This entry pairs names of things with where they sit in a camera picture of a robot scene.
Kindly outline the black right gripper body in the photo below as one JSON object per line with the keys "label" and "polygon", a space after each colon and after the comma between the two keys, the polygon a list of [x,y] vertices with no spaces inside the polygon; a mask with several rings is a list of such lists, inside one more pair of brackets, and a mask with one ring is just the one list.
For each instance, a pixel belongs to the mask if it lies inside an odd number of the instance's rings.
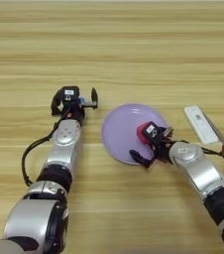
{"label": "black right gripper body", "polygon": [[154,156],[150,159],[150,166],[147,168],[150,170],[158,161],[163,163],[169,163],[170,158],[168,155],[169,149],[173,144],[171,137],[165,137],[164,131],[154,130],[147,135],[148,144],[154,153]]}

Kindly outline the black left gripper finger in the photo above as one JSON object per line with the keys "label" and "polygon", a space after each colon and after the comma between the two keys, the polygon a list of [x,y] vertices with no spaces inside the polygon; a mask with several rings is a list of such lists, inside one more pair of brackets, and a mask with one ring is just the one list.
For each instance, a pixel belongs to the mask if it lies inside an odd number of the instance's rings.
{"label": "black left gripper finger", "polygon": [[92,100],[92,108],[97,109],[98,107],[98,93],[94,87],[91,89],[91,100]]}
{"label": "black left gripper finger", "polygon": [[58,90],[52,100],[51,104],[51,111],[52,111],[52,116],[59,116],[61,115],[61,110],[59,109],[59,106],[62,102],[62,92],[61,90]]}

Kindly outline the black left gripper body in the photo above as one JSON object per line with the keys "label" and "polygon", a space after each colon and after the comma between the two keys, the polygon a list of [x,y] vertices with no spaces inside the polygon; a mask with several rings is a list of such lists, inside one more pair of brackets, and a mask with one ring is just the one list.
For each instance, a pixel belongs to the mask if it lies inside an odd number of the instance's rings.
{"label": "black left gripper body", "polygon": [[85,109],[92,108],[92,101],[86,101],[84,98],[78,98],[73,101],[62,101],[59,109],[61,115],[58,117],[62,120],[72,119],[82,124],[85,117]]}

